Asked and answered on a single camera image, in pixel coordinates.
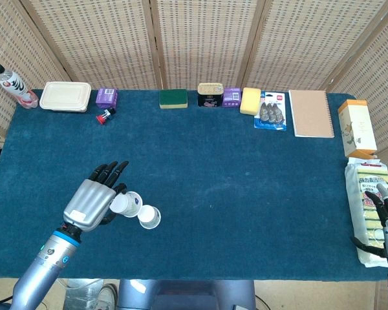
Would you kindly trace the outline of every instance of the tin can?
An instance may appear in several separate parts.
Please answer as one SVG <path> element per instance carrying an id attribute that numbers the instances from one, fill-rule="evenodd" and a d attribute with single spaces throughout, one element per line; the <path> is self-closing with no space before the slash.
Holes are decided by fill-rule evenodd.
<path id="1" fill-rule="evenodd" d="M 221 83 L 200 83 L 197 88 L 199 107 L 219 107 L 224 88 Z"/>

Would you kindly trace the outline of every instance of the food container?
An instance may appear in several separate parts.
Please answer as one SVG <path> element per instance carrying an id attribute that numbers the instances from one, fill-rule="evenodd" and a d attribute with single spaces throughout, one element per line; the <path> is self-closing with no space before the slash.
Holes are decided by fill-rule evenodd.
<path id="1" fill-rule="evenodd" d="M 224 88 L 221 83 L 200 83 L 197 103 L 199 107 L 219 107 L 222 103 Z"/>
<path id="2" fill-rule="evenodd" d="M 376 143 L 367 101 L 348 99 L 338 113 L 345 156 L 365 160 L 375 158 Z"/>
<path id="3" fill-rule="evenodd" d="M 85 112 L 91 86 L 82 82 L 48 82 L 40 97 L 40 107 L 53 111 Z"/>

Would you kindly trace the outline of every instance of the purple box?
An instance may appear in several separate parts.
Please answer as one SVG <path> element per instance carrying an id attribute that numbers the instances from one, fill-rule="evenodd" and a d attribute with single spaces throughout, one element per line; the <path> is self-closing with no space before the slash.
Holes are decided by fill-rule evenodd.
<path id="1" fill-rule="evenodd" d="M 241 103 L 241 90 L 239 88 L 225 88 L 222 97 L 223 108 L 238 108 Z"/>
<path id="2" fill-rule="evenodd" d="M 118 91 L 114 88 L 100 88 L 96 97 L 96 105 L 101 109 L 116 108 Z"/>

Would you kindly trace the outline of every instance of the yellow sponge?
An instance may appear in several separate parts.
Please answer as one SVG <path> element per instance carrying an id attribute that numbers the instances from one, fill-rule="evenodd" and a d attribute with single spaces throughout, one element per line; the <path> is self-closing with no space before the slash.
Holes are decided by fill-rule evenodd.
<path id="1" fill-rule="evenodd" d="M 256 115 L 260 108 L 260 89 L 258 88 L 243 88 L 241 96 L 240 113 Z"/>

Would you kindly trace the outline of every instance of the cup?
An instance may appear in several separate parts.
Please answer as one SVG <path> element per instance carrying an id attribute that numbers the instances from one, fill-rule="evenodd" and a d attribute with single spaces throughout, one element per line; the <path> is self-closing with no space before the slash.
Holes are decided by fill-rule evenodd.
<path id="1" fill-rule="evenodd" d="M 133 218 L 142 207 L 142 198 L 137 192 L 120 193 L 112 201 L 109 208 L 112 212 L 122 214 L 127 218 Z"/>
<path id="2" fill-rule="evenodd" d="M 152 205 L 143 205 L 138 213 L 138 219 L 143 228 L 153 229 L 160 223 L 161 213 Z"/>

